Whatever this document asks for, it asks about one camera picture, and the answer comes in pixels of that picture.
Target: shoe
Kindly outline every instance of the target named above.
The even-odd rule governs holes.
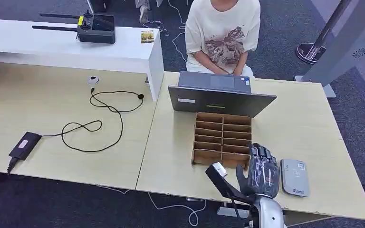
[[[149,7],[143,5],[143,6],[141,6],[140,11],[141,11],[141,16],[139,17],[139,22],[141,24],[144,24],[147,22]]]

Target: white t-shirt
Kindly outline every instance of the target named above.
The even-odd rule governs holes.
[[[211,0],[194,0],[185,26],[188,62],[200,65],[192,53],[203,51],[233,73],[240,54],[257,48],[260,8],[258,0],[238,0],[230,10],[220,12]]]

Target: black cable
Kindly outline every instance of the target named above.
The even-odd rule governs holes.
[[[237,210],[236,203],[234,202],[233,198],[231,198],[230,194],[229,193],[227,193],[227,194],[231,200],[231,203],[233,204],[234,210],[236,211],[236,216],[237,216],[237,221],[239,222],[239,227],[243,226],[245,228],[244,222],[242,222],[242,220],[240,219],[240,214],[239,214],[239,210]]]
[[[139,107],[142,106],[143,104],[143,98],[144,98],[144,95],[143,94],[137,94],[135,92],[130,92],[130,91],[113,91],[113,92],[100,92],[100,93],[96,93],[96,94],[93,94],[93,91],[94,91],[94,88],[91,89],[91,97],[89,99],[89,102],[91,105],[95,106],[95,107],[106,107],[108,108],[108,110],[110,110],[111,112],[113,113],[117,113],[120,117],[120,120],[121,120],[121,132],[120,132],[120,135],[118,137],[118,139],[111,145],[103,148],[103,149],[100,149],[100,150],[94,150],[94,151],[88,151],[88,150],[82,150],[82,149],[79,149],[79,148],[76,148],[76,147],[73,147],[73,146],[70,146],[69,144],[66,143],[65,139],[64,139],[64,135],[69,133],[69,132],[72,132],[74,130],[77,130],[79,128],[84,128],[85,130],[89,131],[89,132],[96,132],[98,130],[101,129],[101,127],[103,126],[103,122],[101,120],[94,120],[94,121],[91,121],[91,122],[88,122],[86,124],[80,124],[80,123],[76,123],[76,122],[70,122],[70,123],[67,123],[63,128],[62,128],[62,131],[61,133],[59,134],[51,134],[51,135],[42,135],[41,137],[55,137],[55,136],[61,136],[61,139],[62,139],[62,142],[69,148],[73,149],[73,150],[77,150],[77,151],[80,151],[80,152],[85,152],[85,153],[95,153],[95,152],[101,152],[103,150],[106,150],[114,145],[116,145],[120,140],[121,140],[121,137],[122,137],[122,132],[124,130],[124,122],[122,121],[122,116],[121,116],[121,113],[128,113],[128,112],[132,112],[132,111],[135,111],[136,109],[138,109]],[[118,111],[115,107],[111,106],[111,105],[107,105],[106,103],[100,101],[99,99],[96,98],[97,95],[99,94],[115,94],[115,93],[129,93],[129,94],[135,94],[138,96],[138,99],[141,100],[141,103],[134,109],[131,109],[131,110],[122,110],[122,111]],[[102,105],[96,105],[92,102],[92,99],[95,99],[96,101],[98,101],[99,103],[101,103]],[[100,123],[100,126],[97,128],[97,129],[94,129],[94,130],[91,130],[89,128],[87,128],[86,126],[90,125],[90,124],[94,124],[94,123]],[[71,124],[76,124],[76,125],[79,125],[79,127],[76,127],[76,128],[73,128],[71,130],[68,130],[68,131],[65,131],[65,128]]]

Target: cardboard compartment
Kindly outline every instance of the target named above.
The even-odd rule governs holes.
[[[223,138],[251,140],[251,133],[223,131]]]
[[[213,123],[223,123],[223,116],[214,113],[197,113],[196,120]]]
[[[251,126],[251,118],[248,116],[225,115],[223,119],[224,124]]]
[[[211,165],[221,162],[221,152],[196,150],[192,151],[192,164]]]
[[[251,118],[214,113],[197,113],[192,164],[247,168],[250,159]]]
[[[234,154],[222,152],[221,162],[224,167],[236,168],[236,166],[239,164],[245,170],[247,170],[249,160],[250,156],[248,154]]]
[[[247,146],[248,143],[251,143],[251,140],[247,140],[247,139],[229,139],[229,138],[224,138],[222,140],[222,144],[223,145],[235,145],[235,146]]]
[[[247,146],[223,145],[222,152],[249,154],[250,149]]]
[[[197,121],[195,123],[196,128],[210,129],[221,131],[223,128],[222,123],[213,123],[213,122],[205,122],[205,121]]]
[[[229,132],[251,132],[251,127],[246,125],[223,124],[223,130]]]
[[[221,131],[209,130],[209,129],[203,129],[203,128],[195,128],[195,134],[221,137]]]
[[[194,149],[205,149],[210,151],[221,151],[221,144],[211,142],[194,142]]]
[[[195,141],[221,144],[221,138],[213,136],[195,135]]]

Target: white cable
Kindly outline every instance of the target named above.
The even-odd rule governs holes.
[[[184,26],[180,26],[180,27],[178,27],[178,29],[180,29],[180,30],[185,30],[185,23],[183,22],[183,18],[181,17],[181,13],[180,13],[180,11],[178,10],[178,8],[177,7],[175,7],[175,6],[173,6],[171,3],[170,3],[170,0],[167,0],[168,2],[169,2],[169,5],[172,7],[172,8],[174,8],[174,9],[176,9],[177,10],[177,12],[178,12],[178,16],[180,17],[180,22],[181,22],[181,24],[183,24]],[[150,24],[154,24],[154,23],[158,23],[158,24],[160,24],[161,26],[158,26],[157,28],[159,29],[159,31],[160,32],[163,32],[163,31],[167,31],[168,32],[168,30],[164,27],[164,25],[163,25],[163,23],[161,22],[161,21],[158,21],[158,20],[154,20],[154,21],[148,21],[148,22],[146,22],[146,23],[150,23]],[[146,25],[146,23],[144,23],[144,24],[142,24],[142,26],[143,27],[145,27],[145,28],[150,28],[149,26],[147,26]],[[172,43],[174,44],[174,47],[175,47],[175,49],[178,51],[178,53],[180,53],[180,55],[181,55],[181,57],[182,57],[182,59],[184,60],[184,62],[185,63],[187,63],[187,60],[185,60],[185,58],[184,58],[184,55],[182,54],[182,52],[178,49],[178,47],[177,47],[177,45],[175,44],[175,40],[178,38],[178,37],[180,37],[180,35],[181,34],[185,34],[185,31],[184,32],[182,32],[182,33],[180,33],[180,34],[178,34],[173,40],[172,40]]]
[[[178,16],[180,16],[180,22],[181,22],[181,24],[185,25],[185,23],[183,22],[183,18],[181,17],[181,13],[180,13],[180,11],[177,9],[177,7],[175,7],[175,6],[171,5],[170,0],[167,0],[167,1],[169,2],[169,5],[170,5],[171,7],[173,7],[174,9],[176,9],[176,10],[177,10],[177,12],[178,12]]]
[[[129,192],[129,191],[130,191],[130,189],[129,189],[129,190],[126,190],[125,192],[122,192],[122,191],[120,191],[120,190],[118,190],[118,189],[113,189],[113,188],[106,187],[106,186],[102,186],[102,185],[98,185],[98,184],[96,184],[96,186],[101,187],[101,188],[103,188],[103,189],[110,189],[110,190],[113,190],[113,191],[118,191],[119,193],[122,193],[123,195],[125,195],[127,192]]]
[[[174,207],[182,207],[182,208],[187,208],[187,209],[191,210],[192,212],[191,212],[191,214],[188,216],[188,222],[189,222],[189,223],[190,223],[190,225],[191,225],[191,226],[193,226],[193,227],[197,226],[197,225],[198,225],[198,223],[199,223],[199,218],[198,218],[198,214],[197,214],[197,212],[203,211],[203,210],[205,210],[205,208],[206,208],[206,200],[205,200],[205,205],[203,206],[203,208],[202,208],[202,209],[199,209],[199,210],[193,210],[192,208],[190,208],[190,207],[188,207],[188,206],[185,206],[185,205],[179,205],[179,204],[159,208],[159,207],[157,207],[157,206],[156,206],[156,204],[153,202],[153,199],[152,199],[152,196],[150,195],[150,192],[148,192],[147,194],[149,195],[150,201],[152,202],[152,204],[154,205],[154,207],[155,207],[156,209],[158,209],[158,210],[163,210],[163,209],[167,209],[167,208],[174,208]],[[195,215],[195,216],[196,216],[196,224],[193,224],[193,223],[191,222],[191,216],[192,216],[192,215]]]
[[[168,2],[169,2],[169,5],[171,6],[171,7],[173,7],[174,9],[176,9],[177,10],[177,12],[178,12],[178,16],[180,16],[180,22],[181,22],[181,24],[183,24],[183,25],[185,25],[185,23],[183,22],[183,18],[181,17],[181,13],[180,13],[180,11],[178,10],[178,8],[177,7],[175,7],[175,6],[173,6],[171,3],[170,3],[170,0],[167,0]],[[178,29],[181,29],[181,30],[185,30],[185,26],[180,26],[180,27],[178,27]],[[182,57],[182,59],[184,59],[184,62],[185,63],[187,63],[187,60],[185,60],[185,58],[184,58],[184,55],[181,53],[181,51],[178,49],[178,47],[177,47],[177,45],[175,44],[175,40],[181,35],[181,34],[185,34],[185,31],[184,32],[182,32],[182,33],[180,33],[180,34],[178,34],[173,40],[172,40],[172,43],[174,44],[174,47],[175,47],[175,49],[178,51],[178,53],[180,53],[180,55],[181,55],[181,57]]]
[[[175,44],[175,40],[181,35],[181,34],[184,34],[185,32],[182,32],[182,33],[180,33],[180,34],[178,34],[173,40],[172,40],[172,43],[174,44],[174,47],[175,47],[175,49],[178,51],[178,53],[180,53],[180,55],[181,55],[181,57],[182,57],[182,59],[184,59],[184,61],[185,61],[185,63],[187,63],[187,60],[185,60],[185,58],[184,58],[184,55],[181,53],[181,51],[177,48],[177,45]]]

